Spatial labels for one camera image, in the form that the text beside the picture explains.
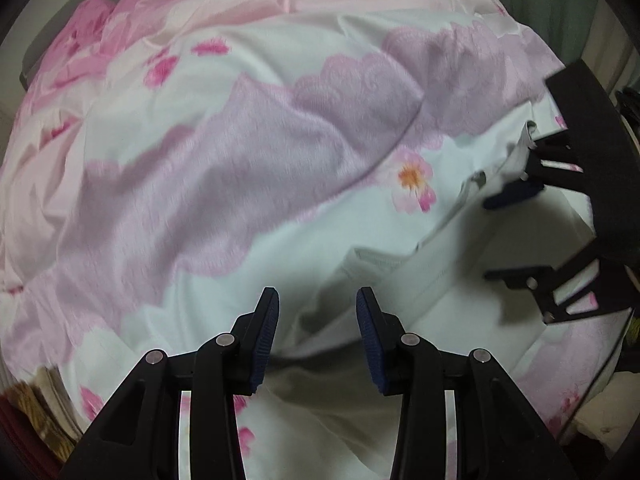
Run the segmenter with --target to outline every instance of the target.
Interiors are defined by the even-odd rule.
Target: black cable
[[[600,379],[600,376],[604,373],[605,368],[607,366],[609,366],[609,363],[611,362],[611,360],[613,359],[613,356],[618,351],[618,348],[619,348],[620,344],[622,343],[622,340],[624,339],[624,337],[626,335],[626,331],[629,329],[629,324],[631,323],[631,319],[632,319],[633,316],[634,316],[634,311],[632,309],[631,313],[629,313],[629,316],[626,318],[625,327],[624,327],[624,329],[622,329],[620,331],[620,334],[618,335],[618,338],[616,339],[616,343],[615,343],[615,345],[613,345],[613,348],[611,349],[611,352],[609,353],[609,356],[605,359],[605,361],[603,362],[602,366],[600,367],[600,370],[598,370],[598,373],[596,373],[595,377],[591,380],[591,383],[589,384],[587,389],[584,391],[584,395],[578,401],[578,405],[572,411],[571,415],[569,415],[569,418],[566,420],[564,426],[560,430],[560,433],[558,433],[558,436],[556,437],[556,442],[560,442],[562,440],[562,437],[564,437],[564,434],[568,430],[568,428],[571,425],[571,423],[574,421],[575,414],[578,413],[578,410],[580,410],[580,408],[586,402],[586,399],[589,397],[589,394],[591,393],[591,390],[593,390],[593,387],[595,386],[595,383],[598,382],[598,380]]]

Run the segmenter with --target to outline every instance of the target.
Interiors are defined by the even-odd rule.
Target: beige cloth
[[[640,414],[640,374],[618,372],[605,389],[575,415],[580,433],[599,440],[611,457]]]

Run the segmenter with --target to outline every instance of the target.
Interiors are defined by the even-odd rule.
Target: beige curtain
[[[604,0],[598,1],[582,59],[612,100],[616,90],[635,78],[638,52]]]

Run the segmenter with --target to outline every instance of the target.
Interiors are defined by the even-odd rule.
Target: silver screw
[[[406,334],[402,334],[400,341],[407,346],[416,346],[420,342],[420,336],[407,332]]]
[[[158,364],[160,361],[162,361],[163,358],[164,356],[162,355],[161,351],[152,350],[151,352],[146,354],[145,361],[150,365],[155,365],[155,364]]]
[[[235,340],[236,340],[236,338],[233,336],[233,334],[220,334],[216,338],[216,343],[219,346],[229,346],[229,345],[233,344],[233,342]]]
[[[481,363],[485,363],[491,360],[491,354],[484,348],[479,348],[474,350],[474,359],[476,361],[480,361]]]

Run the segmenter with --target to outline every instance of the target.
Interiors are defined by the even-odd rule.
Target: bedding
[[[478,200],[522,171],[527,121],[563,127],[543,84],[561,67],[497,0],[87,0],[0,174],[8,367],[57,365],[84,429],[146,351],[198,349],[274,286],[272,354],[303,361],[236,399],[248,477],[386,478],[398,406],[349,333],[374,285],[442,349],[498,356],[557,433],[625,313],[545,328],[485,284],[515,234],[561,261],[591,231],[557,190],[492,216]]]

